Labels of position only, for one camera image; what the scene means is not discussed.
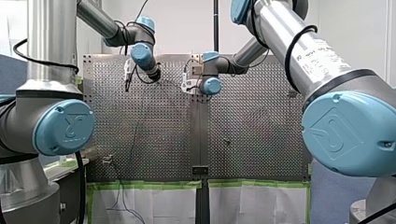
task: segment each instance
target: green tape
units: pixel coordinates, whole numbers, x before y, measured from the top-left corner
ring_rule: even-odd
[[[64,161],[60,165],[60,167],[77,167],[77,162],[76,161]]]
[[[309,183],[308,189],[306,190],[306,215],[305,215],[305,222],[306,224],[311,223],[311,184]]]
[[[76,76],[76,85],[81,85],[82,80],[83,80],[83,77],[81,77],[81,76]]]
[[[87,186],[88,202],[88,224],[92,224],[92,204],[93,194],[96,190],[119,190],[124,189],[157,189],[157,190],[181,190],[181,189],[200,189],[201,181],[178,181],[178,182],[146,182],[141,180],[120,181],[108,183],[89,183]]]
[[[178,181],[178,182],[146,182],[146,181],[121,181],[124,189],[200,189],[201,181]],[[120,181],[110,183],[90,183],[88,188],[92,190],[119,189]]]
[[[309,182],[294,182],[294,181],[270,181],[270,180],[249,180],[249,179],[234,179],[234,180],[209,180],[210,188],[235,188],[242,186],[255,187],[270,187],[283,189],[307,189]]]
[[[312,163],[308,163],[308,174],[312,175]]]
[[[94,190],[87,187],[87,213],[88,213],[88,224],[92,224],[92,205],[93,205],[93,192]]]

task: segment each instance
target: white wall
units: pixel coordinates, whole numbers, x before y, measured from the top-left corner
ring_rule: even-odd
[[[391,64],[389,18],[392,11],[389,4],[391,2],[392,0],[319,0],[318,2],[321,37],[352,66],[371,68],[386,81],[389,81],[391,76],[389,69]]]
[[[82,56],[102,52],[101,37],[84,22],[78,20],[77,45],[79,75],[83,73]],[[26,1],[0,1],[0,54],[18,57],[12,47],[27,37],[27,2]],[[21,47],[21,52],[26,54],[26,47]]]
[[[318,24],[318,0],[310,0],[307,20]],[[114,20],[133,21],[144,0],[103,0],[102,9]],[[232,0],[219,0],[219,51],[235,53],[251,37],[245,26],[231,21]],[[202,53],[213,47],[213,0],[148,1],[142,15],[156,23],[155,53]],[[119,49],[103,48],[103,53]]]

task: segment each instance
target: wire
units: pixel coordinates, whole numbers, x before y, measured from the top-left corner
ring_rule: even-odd
[[[189,59],[189,60],[186,62],[186,64],[184,64],[183,72],[187,73],[187,67],[189,66],[189,63],[190,63],[190,62],[197,62],[197,63],[199,63],[198,60]]]
[[[255,10],[254,10],[254,4],[256,3],[256,0],[251,0],[251,9],[250,9],[250,19],[251,19],[251,27],[253,29],[253,35],[256,37],[257,42],[259,42],[263,47],[268,48],[268,45],[266,45],[262,40],[260,39],[260,36],[257,33],[257,28],[256,28],[256,19],[255,19]]]
[[[84,163],[82,161],[81,153],[76,152],[76,160],[78,164],[78,172],[79,172],[79,210],[78,210],[78,222],[77,224],[84,223],[85,216],[85,168]]]
[[[294,84],[293,79],[291,78],[291,73],[290,73],[290,61],[291,61],[291,54],[293,52],[293,49],[297,42],[300,40],[300,38],[309,32],[318,32],[318,27],[316,25],[309,25],[306,26],[300,33],[298,33],[291,41],[288,51],[286,53],[285,57],[285,72],[286,72],[286,78],[288,79],[289,84],[294,88],[295,91],[299,92],[297,89],[296,85]]]
[[[128,55],[128,42],[129,42],[128,30],[126,29],[126,26],[122,21],[114,21],[114,22],[120,24],[122,27],[122,39],[123,39],[125,45],[120,48],[120,54],[122,52],[122,49],[125,48],[124,55]]]
[[[139,13],[137,14],[136,18],[134,19],[134,22],[136,22],[136,21],[137,21],[137,19],[139,19],[140,15],[142,14],[142,12],[143,12],[143,9],[145,8],[145,6],[146,6],[146,3],[147,3],[148,1],[149,1],[149,0],[146,0],[146,1],[145,1],[145,3],[143,3],[142,7],[140,8],[140,11],[139,11]]]
[[[257,67],[257,66],[259,66],[260,64],[262,64],[263,62],[265,62],[265,60],[268,58],[269,53],[270,53],[270,50],[268,49],[268,50],[267,50],[267,53],[265,54],[265,56],[264,56],[264,58],[262,59],[261,62],[256,63],[256,64],[253,64],[253,65],[249,66],[248,68]]]
[[[14,50],[14,52],[16,54],[18,54],[18,56],[20,56],[23,59],[26,59],[27,61],[33,62],[33,63],[39,63],[39,64],[43,64],[46,66],[57,66],[57,67],[66,67],[66,68],[71,68],[74,69],[76,71],[76,74],[79,72],[79,69],[77,66],[73,65],[73,64],[65,64],[65,63],[54,63],[54,62],[49,62],[49,61],[41,61],[38,59],[34,59],[31,58],[29,56],[26,56],[24,54],[22,54],[20,51],[18,51],[18,48],[20,46],[22,46],[23,44],[27,43],[27,38],[22,40],[21,42],[17,43],[16,45],[14,45],[14,47],[12,48]]]
[[[148,35],[152,38],[153,44],[155,44],[155,36],[152,33],[152,31],[150,31],[150,29],[148,27],[146,27],[145,25],[142,25],[138,22],[135,22],[135,21],[128,21],[128,23],[126,23],[126,26],[129,27],[130,24],[133,24],[134,26],[137,25],[140,28],[142,28],[143,30],[145,30],[148,33]]]
[[[139,72],[138,72],[137,70],[138,70],[138,68],[137,68],[137,65],[135,64],[135,65],[134,65],[134,71],[136,72],[136,75],[137,75],[137,77],[140,79],[140,81],[143,82],[143,83],[145,83],[145,84],[151,85],[151,84],[154,84],[154,83],[156,83],[156,82],[158,82],[158,81],[160,80],[159,78],[157,78],[157,79],[155,79],[155,80],[152,80],[152,81],[150,81],[150,82],[147,82],[147,81],[143,80],[143,78],[139,75]]]
[[[391,204],[388,207],[385,207],[381,210],[379,210],[378,212],[370,215],[369,217],[367,217],[366,219],[364,219],[363,221],[359,222],[358,224],[367,224],[370,223],[372,221],[374,221],[375,219],[384,216],[386,213],[391,212],[393,210],[396,209],[396,203]]]

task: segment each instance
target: black pole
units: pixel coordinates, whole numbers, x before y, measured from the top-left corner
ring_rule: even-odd
[[[215,51],[219,52],[219,0],[213,0]]]

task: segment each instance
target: metal stand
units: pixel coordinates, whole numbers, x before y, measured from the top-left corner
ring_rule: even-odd
[[[351,205],[349,211],[350,224],[357,224],[375,212],[389,206],[396,199],[396,178],[378,178],[371,189],[367,200],[361,200]],[[396,211],[389,212],[372,221],[373,224],[396,223]]]
[[[8,224],[59,224],[59,185],[46,178],[38,159],[0,165],[1,202]]]

